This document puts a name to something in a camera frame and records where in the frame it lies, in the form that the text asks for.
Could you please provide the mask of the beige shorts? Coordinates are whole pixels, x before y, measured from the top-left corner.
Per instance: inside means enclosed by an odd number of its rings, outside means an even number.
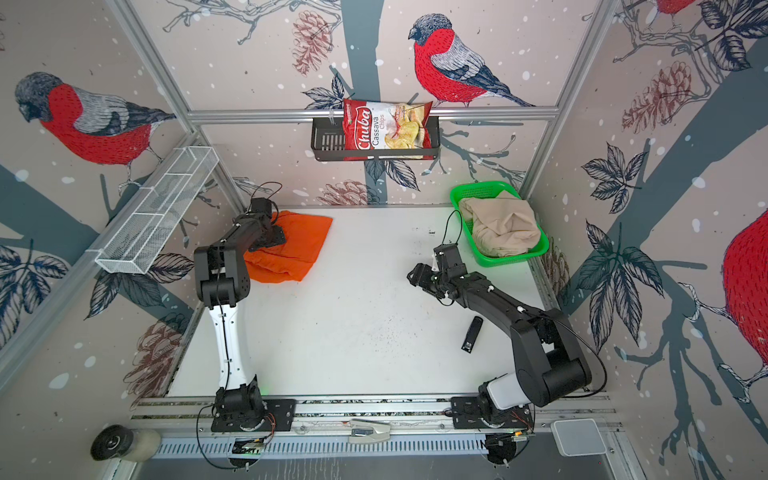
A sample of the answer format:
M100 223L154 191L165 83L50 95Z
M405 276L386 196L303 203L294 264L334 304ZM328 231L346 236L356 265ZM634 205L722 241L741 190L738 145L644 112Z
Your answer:
M508 191L495 198L463 198L459 211L472 226L478 251L490 258L528 253L541 239L535 215L527 201Z

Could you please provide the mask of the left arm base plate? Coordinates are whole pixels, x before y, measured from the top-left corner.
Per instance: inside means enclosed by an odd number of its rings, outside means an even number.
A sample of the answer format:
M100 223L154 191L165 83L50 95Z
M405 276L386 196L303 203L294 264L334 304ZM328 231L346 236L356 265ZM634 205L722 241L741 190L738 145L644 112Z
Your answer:
M287 432L291 430L296 401L267 399L222 403L213 408L211 431L215 433Z

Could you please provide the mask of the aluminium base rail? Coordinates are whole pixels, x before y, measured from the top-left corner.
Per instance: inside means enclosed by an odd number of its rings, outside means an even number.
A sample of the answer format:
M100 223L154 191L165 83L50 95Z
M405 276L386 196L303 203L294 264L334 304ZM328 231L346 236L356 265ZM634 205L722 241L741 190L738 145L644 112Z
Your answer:
M303 396L290 431L215 433L211 399L173 397L140 401L129 417L133 428L148 428L162 436L158 459L208 458L246 463L258 460L293 460L330 457L405 455L484 455L489 448L509 444L522 447L538 435L551 434L558 420L592 418L607 452L617 444L623 426L604 398L562 400L547 407L529 407L534 425L529 430L457 430L448 408L450 398L416 396ZM387 442L349 443L351 419L391 426Z

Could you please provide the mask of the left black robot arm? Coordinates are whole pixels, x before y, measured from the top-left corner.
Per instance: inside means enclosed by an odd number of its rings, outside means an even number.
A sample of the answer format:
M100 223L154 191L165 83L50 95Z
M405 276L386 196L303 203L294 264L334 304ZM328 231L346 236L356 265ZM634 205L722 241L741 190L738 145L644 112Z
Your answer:
M245 255L281 246L286 237L272 212L249 211L236 217L224 236L194 252L194 278L199 300L212 320L219 353L219 388L213 404L214 418L226 424L260 422L267 407L257 375L250 368L244 341L245 300L251 278Z

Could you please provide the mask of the red cassava chips bag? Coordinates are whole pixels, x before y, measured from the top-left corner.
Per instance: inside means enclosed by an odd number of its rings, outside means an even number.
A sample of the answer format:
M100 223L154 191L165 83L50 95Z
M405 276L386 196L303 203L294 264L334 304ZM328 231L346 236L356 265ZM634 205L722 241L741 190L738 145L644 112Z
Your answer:
M433 159L434 146L427 129L432 103L385 103L345 99L343 130L345 151L419 150Z

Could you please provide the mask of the tape roll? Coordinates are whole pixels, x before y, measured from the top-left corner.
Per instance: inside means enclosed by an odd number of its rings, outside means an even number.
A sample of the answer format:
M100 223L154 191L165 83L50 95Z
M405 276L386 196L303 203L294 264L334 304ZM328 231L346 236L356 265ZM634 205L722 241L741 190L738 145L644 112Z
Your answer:
M90 455L95 461L119 458L144 462L156 454L161 441L162 437L156 430L110 425L96 436L91 444Z

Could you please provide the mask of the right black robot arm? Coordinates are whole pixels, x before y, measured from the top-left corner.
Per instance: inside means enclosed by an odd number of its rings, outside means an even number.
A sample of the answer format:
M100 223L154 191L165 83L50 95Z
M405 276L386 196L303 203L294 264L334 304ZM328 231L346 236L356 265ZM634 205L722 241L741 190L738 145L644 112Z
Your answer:
M486 387L497 409L528 403L543 407L592 382L589 363L563 312L527 305L477 272L451 277L419 263L407 279L440 301L479 314L510 338L513 373L498 380L500 394Z

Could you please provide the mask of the small black marker object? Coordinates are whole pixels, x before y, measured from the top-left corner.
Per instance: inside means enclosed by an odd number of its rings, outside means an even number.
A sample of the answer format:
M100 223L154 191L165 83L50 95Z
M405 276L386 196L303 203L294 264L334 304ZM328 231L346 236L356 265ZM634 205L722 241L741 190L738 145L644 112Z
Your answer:
M474 349L474 346L475 346L475 343L476 343L476 341L478 339L479 333L480 333L480 331L482 329L483 323L484 323L484 319L482 317L480 317L480 316L475 316L472 319L472 321L471 321L471 323L470 323L470 325L469 325L469 327L468 327L468 329L466 331L466 335L464 337L464 340L463 340L462 346L461 346L461 349L464 352L469 353L469 354L472 353L472 351Z

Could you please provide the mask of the grey clip tool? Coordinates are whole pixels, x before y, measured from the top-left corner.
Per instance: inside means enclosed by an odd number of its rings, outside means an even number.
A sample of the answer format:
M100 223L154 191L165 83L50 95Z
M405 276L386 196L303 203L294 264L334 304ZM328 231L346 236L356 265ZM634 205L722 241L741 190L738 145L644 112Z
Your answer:
M391 438L391 426L370 420L351 419L347 422L350 427L349 443L367 445L387 442Z

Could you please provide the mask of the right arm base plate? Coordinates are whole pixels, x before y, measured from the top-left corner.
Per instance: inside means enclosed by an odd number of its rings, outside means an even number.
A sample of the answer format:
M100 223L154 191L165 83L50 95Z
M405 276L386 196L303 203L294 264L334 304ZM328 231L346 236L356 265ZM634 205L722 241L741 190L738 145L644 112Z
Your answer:
M453 427L457 430L529 430L534 425L533 414L529 407L516 406L498 410L488 401L481 401L477 396L451 397L448 413Z

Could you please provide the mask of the black wall basket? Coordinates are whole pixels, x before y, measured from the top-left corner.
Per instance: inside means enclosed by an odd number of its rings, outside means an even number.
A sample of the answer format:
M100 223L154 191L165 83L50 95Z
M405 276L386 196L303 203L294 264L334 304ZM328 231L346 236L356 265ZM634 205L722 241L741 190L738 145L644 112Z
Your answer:
M430 148L405 150L347 150L342 122L329 118L314 118L312 123L311 149L315 159L327 161L365 160L434 160L439 157L441 137L438 117L430 117L426 129Z

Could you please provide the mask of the white square box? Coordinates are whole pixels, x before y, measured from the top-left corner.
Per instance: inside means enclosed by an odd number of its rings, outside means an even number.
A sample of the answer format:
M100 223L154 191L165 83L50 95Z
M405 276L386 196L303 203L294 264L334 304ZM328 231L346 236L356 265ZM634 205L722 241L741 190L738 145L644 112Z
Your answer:
M563 457L599 456L607 453L597 423L592 418L558 420L551 424L558 452Z

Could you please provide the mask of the orange shorts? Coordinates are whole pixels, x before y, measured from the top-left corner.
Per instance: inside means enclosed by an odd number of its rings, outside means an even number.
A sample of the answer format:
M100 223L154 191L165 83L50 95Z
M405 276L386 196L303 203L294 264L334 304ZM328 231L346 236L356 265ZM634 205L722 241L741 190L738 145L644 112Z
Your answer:
M317 261L332 222L325 216L282 212L276 225L283 229L286 242L244 254L250 279L266 284L301 282Z

